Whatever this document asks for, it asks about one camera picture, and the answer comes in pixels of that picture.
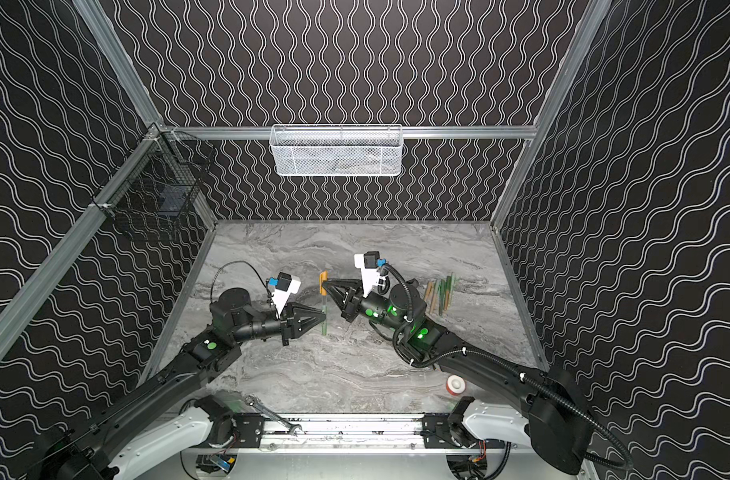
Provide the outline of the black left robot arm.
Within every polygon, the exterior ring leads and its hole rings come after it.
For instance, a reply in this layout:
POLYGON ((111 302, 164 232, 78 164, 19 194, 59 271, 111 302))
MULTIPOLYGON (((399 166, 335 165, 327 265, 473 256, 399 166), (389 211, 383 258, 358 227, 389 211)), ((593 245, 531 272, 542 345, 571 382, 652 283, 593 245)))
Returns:
POLYGON ((223 374, 253 340, 280 338, 288 345, 323 323, 323 311, 290 301, 292 288, 275 290, 270 309, 253 306, 243 288, 211 303, 211 323, 155 376, 86 424, 52 428, 35 442, 29 479, 135 479, 192 446, 228 450, 242 439, 234 414, 207 396, 174 419, 160 416, 223 374))

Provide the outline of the tan pen with dark tip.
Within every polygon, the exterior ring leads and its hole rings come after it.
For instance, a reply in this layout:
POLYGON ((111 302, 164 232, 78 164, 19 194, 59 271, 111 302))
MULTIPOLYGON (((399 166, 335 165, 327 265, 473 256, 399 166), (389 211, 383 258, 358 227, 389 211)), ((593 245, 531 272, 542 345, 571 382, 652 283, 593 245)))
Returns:
POLYGON ((427 284, 424 300, 426 302, 427 308, 426 310, 431 313, 433 309, 433 303, 435 298, 435 291, 436 291, 436 282, 434 280, 430 281, 427 284))

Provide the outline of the orange pen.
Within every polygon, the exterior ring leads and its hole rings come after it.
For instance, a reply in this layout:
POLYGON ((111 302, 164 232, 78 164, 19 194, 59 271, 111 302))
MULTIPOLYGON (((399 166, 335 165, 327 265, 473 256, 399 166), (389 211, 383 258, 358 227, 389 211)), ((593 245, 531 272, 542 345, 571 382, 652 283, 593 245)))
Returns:
POLYGON ((453 280, 451 276, 448 276, 444 282, 444 289, 442 295, 442 309, 443 311, 448 310, 448 303, 452 293, 453 280))

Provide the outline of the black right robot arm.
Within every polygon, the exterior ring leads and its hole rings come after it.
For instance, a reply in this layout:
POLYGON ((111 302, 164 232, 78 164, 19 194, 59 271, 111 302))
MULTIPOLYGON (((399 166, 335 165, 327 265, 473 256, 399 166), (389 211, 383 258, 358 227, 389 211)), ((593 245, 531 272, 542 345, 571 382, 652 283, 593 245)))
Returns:
POLYGON ((389 291, 365 292, 359 280, 328 279, 322 284, 342 317, 368 318, 392 332, 397 355, 414 368, 438 366, 477 387, 500 394, 524 418, 535 453, 552 467, 576 474, 586 461, 629 472, 628 447, 590 412, 568 373, 517 364, 478 348, 426 313, 416 281, 389 291))

